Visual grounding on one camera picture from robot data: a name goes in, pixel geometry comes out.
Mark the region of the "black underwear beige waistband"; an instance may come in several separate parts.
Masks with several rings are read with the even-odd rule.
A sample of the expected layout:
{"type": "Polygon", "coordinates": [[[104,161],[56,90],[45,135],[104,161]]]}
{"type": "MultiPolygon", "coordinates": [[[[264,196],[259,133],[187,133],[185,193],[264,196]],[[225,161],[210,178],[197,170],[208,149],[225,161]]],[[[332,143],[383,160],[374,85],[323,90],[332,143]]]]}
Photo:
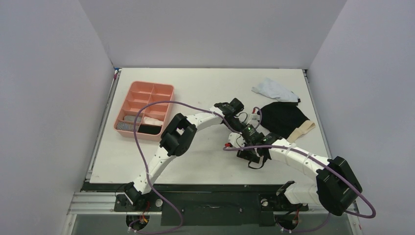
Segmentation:
{"type": "Polygon", "coordinates": [[[256,112],[260,125],[293,143],[314,129],[315,123],[297,107],[297,103],[273,102],[256,112]]]}

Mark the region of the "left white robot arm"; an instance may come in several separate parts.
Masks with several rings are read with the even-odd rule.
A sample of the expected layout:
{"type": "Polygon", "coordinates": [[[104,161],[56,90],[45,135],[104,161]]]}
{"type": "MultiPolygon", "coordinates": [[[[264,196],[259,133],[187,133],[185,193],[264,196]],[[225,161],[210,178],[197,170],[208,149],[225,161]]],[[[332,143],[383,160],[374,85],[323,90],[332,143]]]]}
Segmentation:
{"type": "Polygon", "coordinates": [[[132,182],[127,183],[124,193],[127,205],[135,211],[144,208],[145,194],[154,189],[153,183],[161,175],[168,164],[189,148],[198,131],[213,125],[225,124],[233,133],[241,133],[246,124],[239,121],[236,115],[244,110],[240,100],[234,98],[230,103],[216,103],[210,109],[194,108],[195,115],[176,114],[161,134],[161,141],[150,163],[142,156],[145,170],[132,182]]]}

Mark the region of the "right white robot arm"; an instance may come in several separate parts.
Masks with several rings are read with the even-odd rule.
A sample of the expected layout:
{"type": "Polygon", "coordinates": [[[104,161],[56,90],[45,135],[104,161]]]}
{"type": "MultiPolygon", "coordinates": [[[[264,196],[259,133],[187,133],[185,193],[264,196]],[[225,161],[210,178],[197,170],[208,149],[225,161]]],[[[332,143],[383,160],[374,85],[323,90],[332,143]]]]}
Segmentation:
{"type": "Polygon", "coordinates": [[[248,125],[236,137],[230,137],[239,153],[247,151],[251,162],[276,160],[313,182],[307,184],[288,183],[277,191],[276,202],[282,209],[294,204],[323,206],[333,215],[340,216],[361,196],[362,187],[348,162],[342,157],[334,159],[312,154],[275,133],[264,135],[248,125]]]}

